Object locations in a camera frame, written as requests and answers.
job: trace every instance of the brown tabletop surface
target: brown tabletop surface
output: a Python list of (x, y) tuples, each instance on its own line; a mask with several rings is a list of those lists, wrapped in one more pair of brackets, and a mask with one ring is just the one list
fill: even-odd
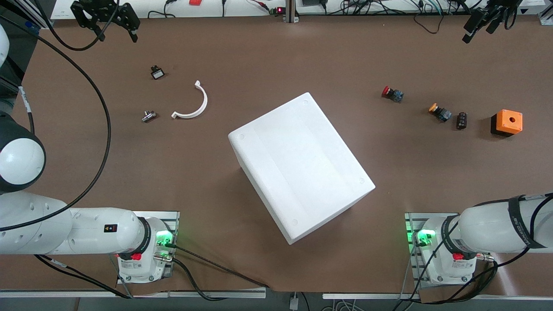
[[(421, 17), (434, 28), (438, 17)], [(534, 17), (473, 42), (461, 41), (467, 17), (446, 17), (437, 35), (412, 17), (187, 18), (142, 20), (138, 42), (115, 25), (84, 52), (63, 49), (92, 77), (111, 114), (104, 173), (79, 207), (178, 210), (178, 244), (264, 282), (276, 291), (398, 293), (408, 259), (404, 213), (462, 212), (486, 200), (539, 194), (553, 185), (553, 29)], [(93, 38), (58, 22), (73, 46)], [(54, 42), (53, 36), (41, 35)], [(157, 65), (166, 77), (153, 80)], [(196, 110), (203, 114), (174, 120)], [(96, 173), (106, 121), (87, 81), (42, 43), (23, 85), (36, 134), (48, 155), (28, 191), (71, 201)], [(380, 97), (385, 85), (402, 103)], [(227, 135), (310, 92), (376, 185), (328, 224), (288, 245), (240, 169)], [(453, 113), (440, 123), (437, 102)], [(524, 113), (524, 130), (499, 139), (489, 118)], [(144, 124), (144, 110), (159, 118)], [(468, 113), (468, 128), (455, 116)], [(14, 116), (27, 126), (22, 105)], [(106, 255), (60, 260), (114, 285)], [(551, 255), (527, 255), (500, 268), (487, 293), (550, 296)], [(256, 287), (186, 257), (202, 289)], [(32, 256), (0, 258), (2, 289), (93, 288)], [(413, 288), (412, 279), (407, 291)], [(191, 289), (179, 268), (169, 279), (132, 286), (151, 293)]]

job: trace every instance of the small black label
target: small black label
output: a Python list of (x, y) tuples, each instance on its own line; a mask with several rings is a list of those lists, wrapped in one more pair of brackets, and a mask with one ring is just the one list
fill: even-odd
[(104, 232), (117, 232), (117, 224), (104, 225)]

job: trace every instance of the red push button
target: red push button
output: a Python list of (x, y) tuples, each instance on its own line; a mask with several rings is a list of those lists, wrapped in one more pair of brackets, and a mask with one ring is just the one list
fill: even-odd
[(463, 260), (463, 259), (465, 259), (463, 254), (453, 253), (453, 260)]

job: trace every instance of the white curved handle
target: white curved handle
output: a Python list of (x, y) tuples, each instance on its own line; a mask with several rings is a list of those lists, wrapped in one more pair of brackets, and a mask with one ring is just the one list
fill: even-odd
[(194, 117), (197, 117), (199, 116), (204, 110), (205, 108), (207, 107), (207, 94), (206, 94), (206, 91), (204, 91), (204, 88), (201, 87), (200, 85), (200, 81), (196, 81), (196, 83), (194, 83), (194, 85), (196, 86), (196, 88), (200, 91), (202, 91), (202, 93), (204, 93), (204, 102), (202, 103), (202, 105), (200, 106), (200, 108), (198, 108), (198, 110), (194, 111), (193, 113), (188, 113), (187, 115), (183, 115), (182, 113), (178, 113), (178, 112), (173, 112), (173, 114), (171, 115), (171, 117), (173, 119), (179, 117), (179, 118), (183, 118), (183, 119), (191, 119), (191, 118), (194, 118)]

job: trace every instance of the white cable sleeve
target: white cable sleeve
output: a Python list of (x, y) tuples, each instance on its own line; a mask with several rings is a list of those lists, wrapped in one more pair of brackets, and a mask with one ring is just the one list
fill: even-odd
[(31, 105), (29, 105), (29, 101), (27, 100), (27, 94), (25, 94), (25, 90), (23, 89), (22, 86), (19, 87), (19, 92), (21, 92), (21, 98), (23, 98), (23, 104), (25, 105), (27, 112), (31, 112)]
[(196, 81), (196, 83), (194, 84), (194, 86), (196, 86), (196, 88), (200, 91), (202, 91), (202, 93), (204, 93), (204, 102), (202, 103), (202, 105), (200, 106), (200, 108), (198, 108), (198, 110), (194, 111), (193, 113), (188, 113), (187, 115), (183, 115), (182, 113), (178, 113), (178, 112), (173, 112), (173, 114), (171, 115), (171, 117), (173, 119), (179, 117), (179, 118), (183, 118), (183, 119), (191, 119), (191, 118), (194, 118), (194, 117), (197, 117), (199, 116), (204, 110), (205, 108), (207, 107), (207, 94), (206, 94), (206, 91), (204, 91), (204, 88), (201, 87), (200, 85), (200, 82), (199, 81)]

